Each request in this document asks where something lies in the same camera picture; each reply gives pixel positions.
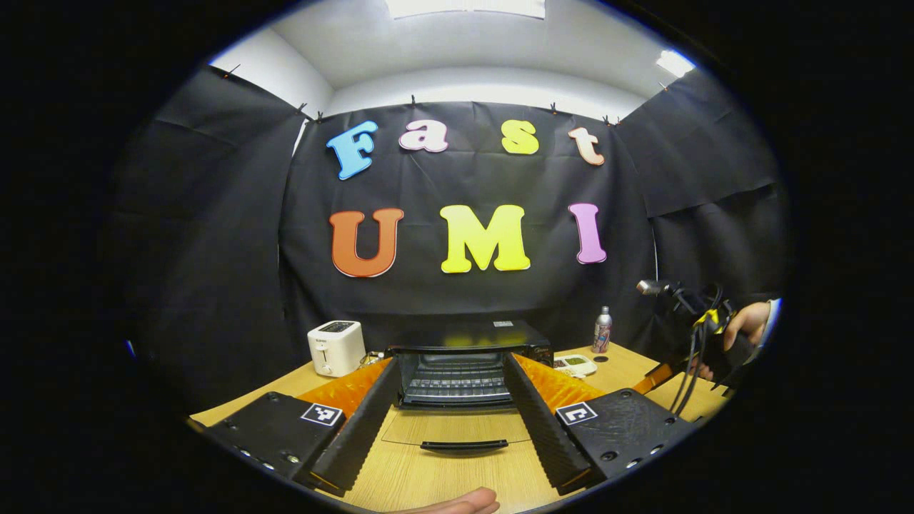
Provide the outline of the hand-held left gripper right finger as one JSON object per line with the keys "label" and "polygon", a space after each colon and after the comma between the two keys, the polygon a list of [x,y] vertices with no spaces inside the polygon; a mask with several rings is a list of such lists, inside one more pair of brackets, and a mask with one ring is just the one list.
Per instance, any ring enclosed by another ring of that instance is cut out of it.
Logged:
{"label": "hand-held left gripper right finger", "polygon": [[558,493],[618,482],[692,435],[698,424],[637,393],[602,393],[509,353],[505,384]]}

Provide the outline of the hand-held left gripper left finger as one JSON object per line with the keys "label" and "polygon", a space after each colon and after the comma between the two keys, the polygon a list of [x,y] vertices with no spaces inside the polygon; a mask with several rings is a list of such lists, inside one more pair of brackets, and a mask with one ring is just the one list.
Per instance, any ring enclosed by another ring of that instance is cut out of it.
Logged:
{"label": "hand-held left gripper left finger", "polygon": [[386,358],[299,397],[264,393],[204,435],[271,474],[343,497],[400,387],[401,364]]}

